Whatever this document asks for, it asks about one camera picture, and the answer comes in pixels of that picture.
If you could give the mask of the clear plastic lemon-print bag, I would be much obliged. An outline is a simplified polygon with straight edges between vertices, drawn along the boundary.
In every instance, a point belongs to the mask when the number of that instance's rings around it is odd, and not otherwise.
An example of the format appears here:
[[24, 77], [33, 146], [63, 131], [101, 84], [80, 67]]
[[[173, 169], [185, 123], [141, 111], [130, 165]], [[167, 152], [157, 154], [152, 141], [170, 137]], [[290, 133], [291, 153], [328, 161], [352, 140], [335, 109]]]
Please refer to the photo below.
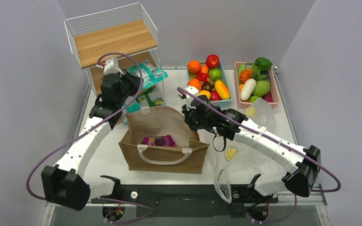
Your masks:
[[[268, 131], [275, 129], [275, 117], [272, 107], [262, 98], [258, 98], [244, 114], [250, 122], [255, 122]], [[219, 196], [231, 203], [231, 184], [249, 184], [256, 174], [265, 178], [272, 178], [280, 167], [269, 157], [255, 149], [227, 140], [226, 148], [222, 152], [211, 149], [210, 164], [214, 173], [214, 187]]]

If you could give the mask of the brown jute tote bag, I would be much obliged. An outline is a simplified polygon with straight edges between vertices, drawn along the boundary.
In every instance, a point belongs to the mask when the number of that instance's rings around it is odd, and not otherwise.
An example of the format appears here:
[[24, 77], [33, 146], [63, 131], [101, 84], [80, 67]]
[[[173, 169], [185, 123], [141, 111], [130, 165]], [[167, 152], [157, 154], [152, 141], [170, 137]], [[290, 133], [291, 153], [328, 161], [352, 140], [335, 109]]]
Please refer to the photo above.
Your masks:
[[[156, 106], [127, 115], [128, 130], [119, 142], [129, 170], [201, 174], [209, 144], [190, 130], [182, 113]], [[146, 137], [170, 135], [174, 147], [144, 145]]]

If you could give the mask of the yellow orange mango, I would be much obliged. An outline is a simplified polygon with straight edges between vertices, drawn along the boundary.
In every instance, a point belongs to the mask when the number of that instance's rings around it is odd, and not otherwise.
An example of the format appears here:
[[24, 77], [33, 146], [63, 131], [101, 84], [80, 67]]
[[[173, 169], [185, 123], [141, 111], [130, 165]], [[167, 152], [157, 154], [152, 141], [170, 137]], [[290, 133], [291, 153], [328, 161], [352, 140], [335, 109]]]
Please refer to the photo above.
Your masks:
[[223, 81], [218, 80], [214, 83], [215, 91], [222, 100], [230, 99], [230, 91]]

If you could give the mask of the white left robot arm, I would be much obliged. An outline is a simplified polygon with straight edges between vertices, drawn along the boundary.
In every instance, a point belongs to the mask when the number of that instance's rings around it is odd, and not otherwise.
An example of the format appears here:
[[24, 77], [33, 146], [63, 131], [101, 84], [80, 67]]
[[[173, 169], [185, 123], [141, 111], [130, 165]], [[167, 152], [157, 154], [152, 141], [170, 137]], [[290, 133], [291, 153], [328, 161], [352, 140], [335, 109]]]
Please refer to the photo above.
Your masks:
[[117, 202], [122, 196], [120, 180], [106, 175], [84, 179], [84, 173], [102, 140], [113, 130], [123, 113], [127, 98], [140, 91], [139, 77], [126, 71], [104, 75], [101, 94], [80, 132], [81, 139], [54, 166], [45, 166], [41, 179], [45, 200], [73, 210], [82, 210], [93, 199], [105, 197]]

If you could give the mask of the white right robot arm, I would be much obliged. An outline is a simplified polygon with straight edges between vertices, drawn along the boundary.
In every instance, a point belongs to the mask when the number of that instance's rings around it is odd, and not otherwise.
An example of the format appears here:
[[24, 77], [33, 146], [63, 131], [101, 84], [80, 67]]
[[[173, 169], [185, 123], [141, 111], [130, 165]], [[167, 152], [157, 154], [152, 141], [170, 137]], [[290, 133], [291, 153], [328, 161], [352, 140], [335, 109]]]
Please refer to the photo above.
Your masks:
[[186, 124], [192, 130], [204, 129], [223, 140], [221, 151], [226, 151], [227, 141], [235, 143], [234, 149], [256, 151], [281, 166], [273, 176], [255, 174], [248, 185], [248, 197], [254, 202], [278, 192], [290, 191], [300, 197], [309, 197], [320, 172], [320, 151], [315, 146], [305, 148], [291, 144], [259, 126], [244, 114], [234, 110], [221, 110], [209, 104], [205, 96], [191, 97], [182, 106]]

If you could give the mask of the purple snack packet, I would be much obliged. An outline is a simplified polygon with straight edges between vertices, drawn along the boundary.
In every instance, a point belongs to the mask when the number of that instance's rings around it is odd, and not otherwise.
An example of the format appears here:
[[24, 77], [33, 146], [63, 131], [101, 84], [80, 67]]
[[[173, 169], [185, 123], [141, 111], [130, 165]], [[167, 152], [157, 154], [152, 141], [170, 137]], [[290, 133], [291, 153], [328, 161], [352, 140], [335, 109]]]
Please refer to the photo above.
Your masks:
[[143, 138], [142, 145], [175, 147], [176, 143], [170, 135], [152, 136]]

